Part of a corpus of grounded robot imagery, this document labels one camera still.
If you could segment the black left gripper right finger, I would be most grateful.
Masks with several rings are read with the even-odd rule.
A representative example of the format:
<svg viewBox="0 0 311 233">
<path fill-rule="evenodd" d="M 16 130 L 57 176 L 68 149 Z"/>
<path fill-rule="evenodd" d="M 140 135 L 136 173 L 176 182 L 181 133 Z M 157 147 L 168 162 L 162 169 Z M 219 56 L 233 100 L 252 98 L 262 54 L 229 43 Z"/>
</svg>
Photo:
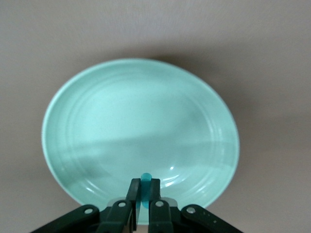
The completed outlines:
<svg viewBox="0 0 311 233">
<path fill-rule="evenodd" d="M 161 197 L 160 180 L 151 180 L 149 233 L 238 233 L 239 231 L 199 205 L 190 204 L 181 210 L 178 209 L 174 199 Z"/>
</svg>

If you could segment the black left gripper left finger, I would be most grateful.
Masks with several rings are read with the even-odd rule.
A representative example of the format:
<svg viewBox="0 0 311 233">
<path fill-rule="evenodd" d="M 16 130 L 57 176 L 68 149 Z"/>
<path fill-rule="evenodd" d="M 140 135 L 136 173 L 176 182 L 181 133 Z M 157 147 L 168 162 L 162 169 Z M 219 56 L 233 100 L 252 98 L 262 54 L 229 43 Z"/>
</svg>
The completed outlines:
<svg viewBox="0 0 311 233">
<path fill-rule="evenodd" d="M 34 233 L 133 233 L 141 201 L 140 179 L 132 179 L 125 198 L 112 200 L 100 211 L 87 204 L 39 227 Z"/>
</svg>

